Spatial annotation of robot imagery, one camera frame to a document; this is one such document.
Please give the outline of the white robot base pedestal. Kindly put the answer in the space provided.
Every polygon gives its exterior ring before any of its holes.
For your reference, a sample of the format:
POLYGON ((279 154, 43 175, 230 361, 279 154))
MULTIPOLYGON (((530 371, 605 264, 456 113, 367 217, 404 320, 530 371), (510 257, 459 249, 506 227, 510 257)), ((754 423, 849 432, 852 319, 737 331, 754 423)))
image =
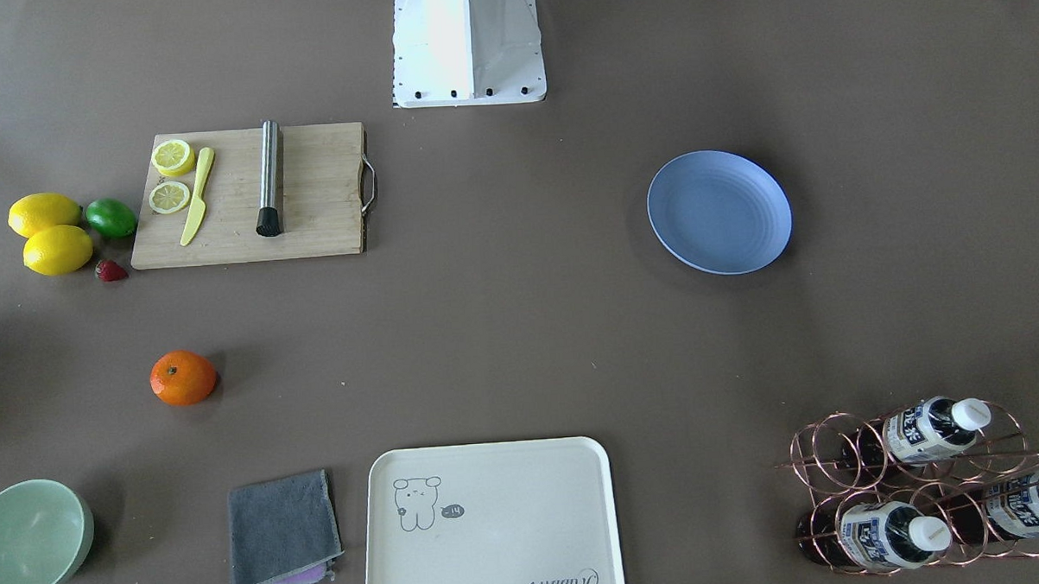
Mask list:
POLYGON ((395 0, 392 9, 395 107, 547 98, 536 0, 395 0))

